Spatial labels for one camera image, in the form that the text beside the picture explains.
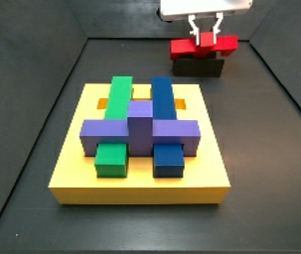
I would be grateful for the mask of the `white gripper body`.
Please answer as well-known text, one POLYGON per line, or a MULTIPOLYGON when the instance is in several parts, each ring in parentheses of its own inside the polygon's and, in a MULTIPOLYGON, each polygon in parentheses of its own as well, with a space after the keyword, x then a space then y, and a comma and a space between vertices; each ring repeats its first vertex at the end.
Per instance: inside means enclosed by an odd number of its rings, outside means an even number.
POLYGON ((225 15, 243 14, 253 0, 160 0, 158 15, 166 22, 186 19, 212 17, 216 13, 225 15))

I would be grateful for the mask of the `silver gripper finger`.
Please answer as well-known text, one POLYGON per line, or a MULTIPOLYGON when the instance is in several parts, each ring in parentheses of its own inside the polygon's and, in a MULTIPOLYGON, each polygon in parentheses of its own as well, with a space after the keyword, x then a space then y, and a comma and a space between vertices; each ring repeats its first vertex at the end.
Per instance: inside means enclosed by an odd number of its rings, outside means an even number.
POLYGON ((223 12, 216 12, 215 14, 215 23, 212 25, 212 33, 216 35, 220 31, 220 23, 223 21, 225 14, 223 12))
POLYGON ((199 32, 199 27, 195 24, 195 15, 188 15, 188 24, 191 27, 190 35, 195 37, 195 45, 196 47, 200 44, 200 32, 199 32))

